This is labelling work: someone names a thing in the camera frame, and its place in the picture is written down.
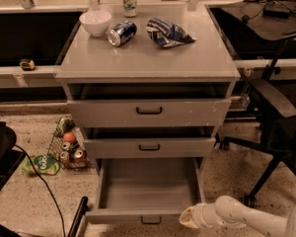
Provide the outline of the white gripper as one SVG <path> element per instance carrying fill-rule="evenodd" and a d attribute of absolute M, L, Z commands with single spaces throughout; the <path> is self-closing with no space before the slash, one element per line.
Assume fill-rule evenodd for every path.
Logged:
<path fill-rule="evenodd" d="M 214 203 L 198 203 L 185 209 L 180 217 L 179 223 L 187 228 L 212 228 L 218 225 L 218 217 Z"/>

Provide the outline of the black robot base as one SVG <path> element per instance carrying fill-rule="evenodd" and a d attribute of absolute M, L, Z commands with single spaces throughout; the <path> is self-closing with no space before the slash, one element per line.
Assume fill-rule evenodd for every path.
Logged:
<path fill-rule="evenodd" d="M 15 149 L 16 143 L 15 131 L 0 121 L 0 191 L 25 158 L 22 151 Z"/>

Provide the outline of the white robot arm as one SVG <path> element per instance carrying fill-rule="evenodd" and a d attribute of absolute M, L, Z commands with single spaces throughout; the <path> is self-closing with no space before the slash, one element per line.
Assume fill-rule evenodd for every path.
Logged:
<path fill-rule="evenodd" d="M 296 205 L 288 217 L 282 217 L 245 206 L 233 197 L 221 196 L 215 202 L 188 207 L 181 213 L 179 222 L 191 229 L 249 226 L 264 237 L 296 237 Z"/>

